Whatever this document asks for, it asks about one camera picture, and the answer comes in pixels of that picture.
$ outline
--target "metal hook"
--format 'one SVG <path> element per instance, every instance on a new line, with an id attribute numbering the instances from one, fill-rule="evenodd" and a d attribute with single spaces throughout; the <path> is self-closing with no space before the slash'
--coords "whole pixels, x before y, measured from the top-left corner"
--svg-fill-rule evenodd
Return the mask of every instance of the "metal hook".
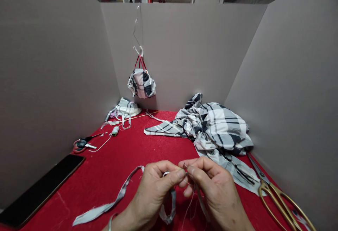
<path id="1" fill-rule="evenodd" d="M 140 46 L 141 48 L 141 54 L 138 52 L 138 50 L 136 49 L 136 47 L 133 47 L 135 49 L 135 51 L 137 52 L 138 55 L 140 55 L 143 58 L 143 48 L 142 46 Z"/>
<path id="2" fill-rule="evenodd" d="M 134 32 L 133 32 L 133 35 L 134 35 L 134 38 L 136 39 L 136 42 L 138 43 L 138 45 L 141 47 L 140 43 L 138 42 L 136 36 L 135 36 L 135 31 L 136 31 L 136 22 L 137 22 L 137 15 L 136 15 L 136 20 L 135 20 L 135 25 L 134 25 Z"/>

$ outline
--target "finger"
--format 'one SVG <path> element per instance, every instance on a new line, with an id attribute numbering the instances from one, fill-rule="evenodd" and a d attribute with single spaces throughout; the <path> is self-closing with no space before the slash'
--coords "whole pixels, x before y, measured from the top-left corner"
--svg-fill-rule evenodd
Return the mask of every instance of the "finger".
<path id="1" fill-rule="evenodd" d="M 193 164 L 196 160 L 197 160 L 197 158 L 190 159 L 190 160 L 180 161 L 179 162 L 179 167 L 182 168 L 182 169 L 186 169 L 189 165 Z"/>
<path id="2" fill-rule="evenodd" d="M 159 161 L 159 162 L 147 164 L 146 169 L 153 175 L 155 175 L 156 173 L 158 177 L 161 178 L 164 172 L 166 171 L 171 172 L 174 170 L 178 170 L 180 168 L 170 161 Z"/>
<path id="3" fill-rule="evenodd" d="M 191 177 L 189 177 L 188 175 L 186 175 L 183 179 L 182 182 L 180 182 L 178 185 L 180 188 L 184 188 L 189 184 L 194 184 L 194 181 L 191 179 Z"/>
<path id="4" fill-rule="evenodd" d="M 207 173 L 193 165 L 188 166 L 187 171 L 189 176 L 200 186 L 203 192 L 208 194 L 214 183 L 211 181 Z"/>
<path id="5" fill-rule="evenodd" d="M 205 156 L 198 158 L 191 166 L 204 170 L 210 178 L 225 172 L 225 169 L 222 166 L 219 166 L 213 160 Z"/>
<path id="6" fill-rule="evenodd" d="M 193 192 L 194 192 L 194 186 L 188 185 L 188 187 L 183 192 L 183 196 L 185 196 L 186 198 L 190 198 Z"/>
<path id="7" fill-rule="evenodd" d="M 157 180 L 159 190 L 162 194 L 166 194 L 171 188 L 179 184 L 185 177 L 186 172 L 179 168 L 178 170 L 171 171 L 165 177 Z"/>

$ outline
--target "red table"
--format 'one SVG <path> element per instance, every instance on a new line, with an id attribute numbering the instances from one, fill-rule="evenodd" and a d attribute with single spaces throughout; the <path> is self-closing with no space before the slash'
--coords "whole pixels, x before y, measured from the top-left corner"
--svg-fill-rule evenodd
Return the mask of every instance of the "red table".
<path id="1" fill-rule="evenodd" d="M 159 119 L 172 121 L 176 113 L 160 111 L 154 115 Z M 120 213 L 127 207 L 139 185 L 141 170 L 132 177 L 125 197 L 114 209 L 92 222 L 75 227 L 72 227 L 72 223 L 78 215 L 93 207 L 113 202 L 122 184 L 136 166 L 145 166 L 147 163 L 160 160 L 169 160 L 178 164 L 181 160 L 198 157 L 189 139 L 147 136 L 143 133 L 144 128 L 158 125 L 159 121 L 144 116 L 133 119 L 131 122 L 130 129 L 119 131 L 118 135 L 112 137 L 98 152 L 91 153 L 88 150 L 83 152 L 82 155 L 87 158 L 85 162 L 21 230 L 101 230 L 113 213 Z M 101 146 L 108 139 L 108 134 L 112 129 L 113 126 L 105 126 L 103 130 L 108 133 L 103 137 L 96 137 L 90 144 L 96 147 Z M 252 167 L 247 156 L 240 157 L 240 159 Z M 258 196 L 240 186 L 236 185 L 236 187 L 244 209 L 256 230 L 280 230 L 268 215 Z M 186 199 L 183 196 L 183 189 L 178 187 L 176 187 L 176 197 L 176 215 L 173 223 L 167 226 L 159 218 L 154 230 L 182 230 L 183 218 L 190 199 Z M 196 216 L 190 220 L 188 212 L 183 230 L 204 230 L 206 227 L 205 216 L 199 204 L 196 204 L 197 201 L 195 195 L 191 212 L 193 215 L 197 205 Z M 277 216 L 281 223 L 287 226 L 278 212 Z M 208 225 L 206 230 L 212 230 L 211 226 Z"/>

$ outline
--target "thread spool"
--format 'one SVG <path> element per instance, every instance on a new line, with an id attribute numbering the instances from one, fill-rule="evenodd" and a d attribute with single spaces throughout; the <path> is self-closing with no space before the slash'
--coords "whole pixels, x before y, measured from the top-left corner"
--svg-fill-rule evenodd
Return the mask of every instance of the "thread spool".
<path id="1" fill-rule="evenodd" d="M 114 127 L 114 129 L 112 131 L 112 136 L 116 136 L 118 131 L 119 131 L 119 127 Z"/>

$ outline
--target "cardboard wall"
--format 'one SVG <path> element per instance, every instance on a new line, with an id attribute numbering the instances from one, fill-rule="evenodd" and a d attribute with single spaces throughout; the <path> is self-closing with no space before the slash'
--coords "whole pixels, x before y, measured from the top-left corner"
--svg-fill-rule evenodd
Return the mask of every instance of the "cardboard wall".
<path id="1" fill-rule="evenodd" d="M 225 106 L 317 230 L 338 226 L 338 0 L 269 4 Z"/>
<path id="2" fill-rule="evenodd" d="M 102 4 L 120 94 L 132 99 L 128 77 L 144 49 L 156 96 L 145 108 L 178 111 L 197 92 L 224 103 L 266 5 Z"/>
<path id="3" fill-rule="evenodd" d="M 96 0 L 0 0 L 0 208 L 104 121 L 120 97 Z"/>

